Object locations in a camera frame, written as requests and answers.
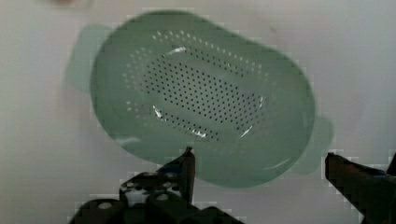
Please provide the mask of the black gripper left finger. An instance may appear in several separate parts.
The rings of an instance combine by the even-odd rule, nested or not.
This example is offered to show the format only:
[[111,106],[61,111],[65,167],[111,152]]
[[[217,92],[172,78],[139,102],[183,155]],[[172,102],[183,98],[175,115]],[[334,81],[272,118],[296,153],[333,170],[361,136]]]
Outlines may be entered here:
[[188,203],[192,200],[195,156],[192,147],[157,171],[143,172],[120,185],[120,200],[128,205],[144,203],[151,194],[174,193]]

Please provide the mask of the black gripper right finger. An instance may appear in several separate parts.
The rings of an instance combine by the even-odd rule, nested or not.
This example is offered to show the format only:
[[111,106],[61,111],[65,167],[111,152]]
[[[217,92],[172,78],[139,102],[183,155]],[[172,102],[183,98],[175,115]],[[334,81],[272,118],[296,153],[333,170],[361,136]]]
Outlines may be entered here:
[[395,224],[395,176],[329,153],[326,179],[361,213],[364,224]]

